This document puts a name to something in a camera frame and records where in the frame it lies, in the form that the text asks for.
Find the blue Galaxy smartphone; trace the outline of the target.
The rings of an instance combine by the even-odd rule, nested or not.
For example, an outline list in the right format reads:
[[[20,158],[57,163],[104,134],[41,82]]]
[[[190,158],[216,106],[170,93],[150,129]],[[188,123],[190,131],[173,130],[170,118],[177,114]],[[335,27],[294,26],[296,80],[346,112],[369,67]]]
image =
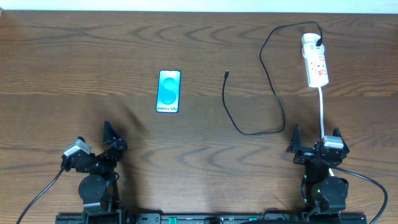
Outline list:
[[[156,112],[178,112],[181,77],[180,70],[161,70],[159,72]]]

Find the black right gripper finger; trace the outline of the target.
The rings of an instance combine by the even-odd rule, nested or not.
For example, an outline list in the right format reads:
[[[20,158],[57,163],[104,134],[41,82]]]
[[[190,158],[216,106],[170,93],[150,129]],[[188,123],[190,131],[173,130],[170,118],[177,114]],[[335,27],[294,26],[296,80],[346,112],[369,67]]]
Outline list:
[[[292,139],[287,146],[286,152],[296,153],[301,151],[301,139],[300,125],[297,124]]]
[[[340,130],[338,128],[335,128],[333,130],[332,137],[333,137],[333,144],[335,144],[335,145],[344,145],[345,144],[345,142],[341,136]]]

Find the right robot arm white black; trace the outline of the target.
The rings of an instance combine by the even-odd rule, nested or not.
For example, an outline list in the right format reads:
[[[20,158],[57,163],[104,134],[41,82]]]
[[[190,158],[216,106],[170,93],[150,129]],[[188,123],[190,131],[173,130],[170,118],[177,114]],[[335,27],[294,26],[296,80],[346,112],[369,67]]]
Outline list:
[[[330,174],[333,166],[343,162],[349,153],[349,148],[341,137],[338,128],[331,136],[324,136],[313,147],[301,144],[300,126],[287,146],[286,151],[295,154],[293,163],[305,166],[301,192],[306,206],[304,215],[340,213],[346,208],[349,183]]]

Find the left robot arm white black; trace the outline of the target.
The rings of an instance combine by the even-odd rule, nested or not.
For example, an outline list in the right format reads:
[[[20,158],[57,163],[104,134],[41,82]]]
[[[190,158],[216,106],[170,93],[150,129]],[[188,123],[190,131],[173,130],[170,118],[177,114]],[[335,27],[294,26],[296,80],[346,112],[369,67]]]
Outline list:
[[[116,132],[109,121],[104,122],[103,145],[108,149],[96,155],[91,147],[79,136],[71,142],[62,155],[61,168],[68,172],[87,174],[81,181],[78,193],[83,200],[85,213],[110,212],[118,208],[118,175],[114,171],[127,150],[126,141]]]

